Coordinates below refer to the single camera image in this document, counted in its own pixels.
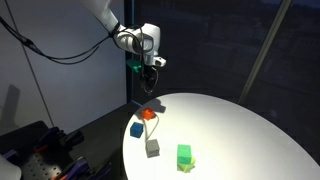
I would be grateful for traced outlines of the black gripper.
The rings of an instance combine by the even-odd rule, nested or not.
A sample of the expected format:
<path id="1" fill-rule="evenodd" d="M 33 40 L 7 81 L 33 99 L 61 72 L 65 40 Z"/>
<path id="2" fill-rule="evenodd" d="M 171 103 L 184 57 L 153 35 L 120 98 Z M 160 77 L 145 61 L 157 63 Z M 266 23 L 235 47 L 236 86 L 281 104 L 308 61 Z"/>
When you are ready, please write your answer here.
<path id="1" fill-rule="evenodd" d="M 151 95 L 158 82 L 158 71 L 153 66 L 143 66 L 140 75 L 141 88 L 148 94 Z"/>

